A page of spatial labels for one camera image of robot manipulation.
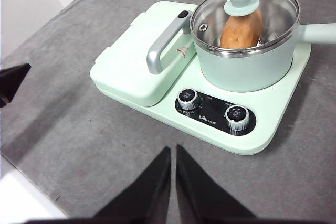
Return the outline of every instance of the appliance base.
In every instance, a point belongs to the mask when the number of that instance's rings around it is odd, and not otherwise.
[[[197,55],[165,96],[154,106],[139,106],[123,97],[101,89],[100,91],[120,103],[224,150],[236,154],[252,155],[262,151],[272,140],[308,62],[310,50],[310,44],[297,44],[288,73],[272,86],[254,92],[230,92],[212,85],[203,76]],[[256,116],[255,128],[247,135],[234,136],[180,114],[175,109],[175,100],[179,92],[188,87],[251,109]]]

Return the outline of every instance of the control knob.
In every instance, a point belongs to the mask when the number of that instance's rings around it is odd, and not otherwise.
[[[242,131],[248,127],[250,117],[248,110],[240,105],[232,105],[225,111],[227,125],[233,131]]]
[[[192,88],[182,89],[177,97],[177,101],[183,110],[193,110],[200,104],[200,96]]]

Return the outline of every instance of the gray countertop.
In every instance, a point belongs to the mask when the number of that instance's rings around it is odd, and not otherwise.
[[[232,154],[109,99],[89,77],[96,57],[157,1],[75,0],[8,56],[3,68],[32,69],[2,109],[2,154],[70,217],[95,214],[180,143],[257,216],[335,220],[336,46],[313,45],[270,145]],[[336,22],[336,0],[299,1],[302,24]],[[179,223],[172,153],[167,222]]]

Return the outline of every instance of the lid knob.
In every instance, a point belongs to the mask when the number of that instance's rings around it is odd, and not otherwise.
[[[259,7],[259,0],[227,0],[224,11],[230,16],[245,16]]]

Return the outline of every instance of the pot handle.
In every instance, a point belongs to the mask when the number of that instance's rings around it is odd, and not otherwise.
[[[150,73],[159,74],[163,71],[160,55],[181,29],[183,29],[183,33],[190,34],[189,21],[192,13],[190,10],[182,11],[153,43],[147,53],[147,66]]]
[[[336,23],[300,25],[299,41],[336,44]]]

